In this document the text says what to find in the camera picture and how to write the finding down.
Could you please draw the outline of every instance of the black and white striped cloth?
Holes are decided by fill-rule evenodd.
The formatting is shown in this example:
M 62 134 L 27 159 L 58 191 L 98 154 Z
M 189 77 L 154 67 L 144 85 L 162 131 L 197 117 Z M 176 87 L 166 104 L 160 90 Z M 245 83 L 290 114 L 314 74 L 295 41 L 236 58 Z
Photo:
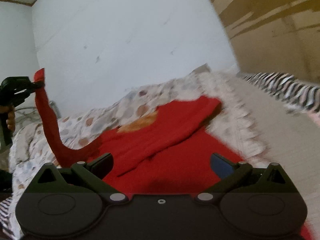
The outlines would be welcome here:
M 277 100 L 303 110 L 320 111 L 320 87 L 306 85 L 289 73 L 258 73 L 243 76 L 243 79 L 258 86 Z
M 15 236 L 9 229 L 8 209 L 12 202 L 12 197 L 0 202 L 0 223 L 2 224 L 2 231 L 11 239 L 15 240 Z

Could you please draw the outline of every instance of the bedsheet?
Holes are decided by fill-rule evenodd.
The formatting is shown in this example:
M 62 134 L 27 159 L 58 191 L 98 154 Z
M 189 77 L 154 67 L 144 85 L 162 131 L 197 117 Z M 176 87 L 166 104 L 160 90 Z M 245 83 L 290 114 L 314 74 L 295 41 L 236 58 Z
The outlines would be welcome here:
M 249 112 L 227 82 L 228 75 L 225 73 L 191 73 L 166 83 L 132 89 L 108 108 L 92 109 L 60 118 L 58 124 L 61 140 L 70 148 L 81 148 L 103 131 L 133 122 L 151 113 L 159 105 L 175 99 L 194 100 L 205 94 L 217 97 L 223 103 L 223 110 L 211 120 L 207 132 L 217 136 L 255 167 L 266 167 L 269 162 L 258 157 L 266 147 L 259 140 L 258 133 L 251 129 L 253 120 L 249 118 Z M 13 239 L 22 236 L 15 218 L 16 204 L 40 167 L 47 162 L 53 162 L 59 167 L 46 141 L 41 122 L 20 130 L 13 140 L 9 156 L 9 170 L 13 173 L 13 194 L 4 229 Z

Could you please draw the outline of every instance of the red cloth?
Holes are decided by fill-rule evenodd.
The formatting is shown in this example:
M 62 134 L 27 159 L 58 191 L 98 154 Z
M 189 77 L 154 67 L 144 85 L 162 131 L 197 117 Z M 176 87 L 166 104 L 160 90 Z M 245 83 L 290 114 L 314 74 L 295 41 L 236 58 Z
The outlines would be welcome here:
M 44 81 L 44 69 L 35 81 Z M 43 121 L 47 141 L 62 167 L 77 161 L 91 161 L 111 152 L 115 166 L 103 179 L 117 190 L 131 194 L 197 194 L 220 179 L 210 168 L 210 156 L 219 153 L 238 162 L 241 157 L 216 138 L 208 135 L 200 123 L 220 101 L 201 96 L 195 101 L 173 101 L 158 107 L 156 121 L 131 133 L 104 132 L 79 150 L 63 145 L 56 116 L 49 106 L 44 88 L 36 90 L 36 106 Z M 303 227 L 301 235 L 312 239 Z

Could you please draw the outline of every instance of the hand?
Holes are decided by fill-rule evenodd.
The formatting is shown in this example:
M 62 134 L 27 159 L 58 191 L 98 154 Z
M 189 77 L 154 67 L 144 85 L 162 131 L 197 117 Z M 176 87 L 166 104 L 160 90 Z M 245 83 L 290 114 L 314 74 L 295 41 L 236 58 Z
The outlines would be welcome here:
M 0 106 L 0 114 L 8 113 L 7 125 L 8 129 L 14 132 L 16 129 L 16 121 L 13 106 Z

